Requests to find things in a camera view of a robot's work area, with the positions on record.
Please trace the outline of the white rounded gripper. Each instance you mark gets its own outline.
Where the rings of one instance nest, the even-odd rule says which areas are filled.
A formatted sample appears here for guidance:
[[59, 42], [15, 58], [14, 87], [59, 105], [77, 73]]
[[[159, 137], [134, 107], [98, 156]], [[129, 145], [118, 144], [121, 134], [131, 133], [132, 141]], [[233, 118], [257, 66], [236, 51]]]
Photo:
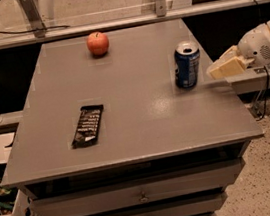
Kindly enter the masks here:
[[243, 74], [248, 66], [270, 64], [270, 22], [263, 23], [244, 34], [237, 46], [231, 46], [207, 70], [212, 79], [218, 80]]

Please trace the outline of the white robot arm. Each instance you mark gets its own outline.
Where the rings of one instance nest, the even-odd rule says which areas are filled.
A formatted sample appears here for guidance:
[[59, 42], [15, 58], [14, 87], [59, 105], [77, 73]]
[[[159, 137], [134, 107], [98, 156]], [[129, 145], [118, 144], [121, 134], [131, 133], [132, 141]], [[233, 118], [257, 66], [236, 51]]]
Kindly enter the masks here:
[[206, 70], [212, 79], [243, 74], [248, 67], [270, 65], [270, 20], [248, 31]]

